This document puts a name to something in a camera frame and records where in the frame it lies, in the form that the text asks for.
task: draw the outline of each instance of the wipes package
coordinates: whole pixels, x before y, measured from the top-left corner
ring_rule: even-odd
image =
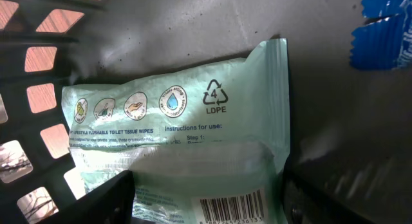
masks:
[[[133,216],[158,223],[282,223],[290,150],[286,40],[247,59],[123,85],[63,89],[70,151],[90,191],[134,173]]]

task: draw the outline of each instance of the barcode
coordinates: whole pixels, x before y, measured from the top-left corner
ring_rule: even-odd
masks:
[[[236,221],[250,218],[264,218],[262,192],[227,198],[200,199],[201,210],[206,222]]]

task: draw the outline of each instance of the plastic packaging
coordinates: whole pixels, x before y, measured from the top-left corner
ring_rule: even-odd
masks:
[[[217,62],[123,85],[63,89],[70,146],[123,150],[198,142],[263,142],[281,171],[290,149],[286,40],[262,42],[247,59]]]
[[[410,0],[363,0],[364,15],[381,20],[352,34],[351,65],[360,70],[393,70],[407,67],[412,59]]]
[[[263,143],[149,145],[125,151],[71,148],[92,190],[120,171],[133,172],[133,216],[157,223],[287,223],[281,177]]]

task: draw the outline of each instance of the blue water drop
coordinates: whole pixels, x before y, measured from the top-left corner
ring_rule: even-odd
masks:
[[[167,107],[171,110],[175,110],[178,107],[178,100],[174,96],[174,93],[167,99]]]

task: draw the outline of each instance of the white barcode label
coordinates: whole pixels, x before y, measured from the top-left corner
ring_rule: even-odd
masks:
[[[196,198],[192,202],[197,224],[265,223],[267,215],[263,189],[224,198]]]

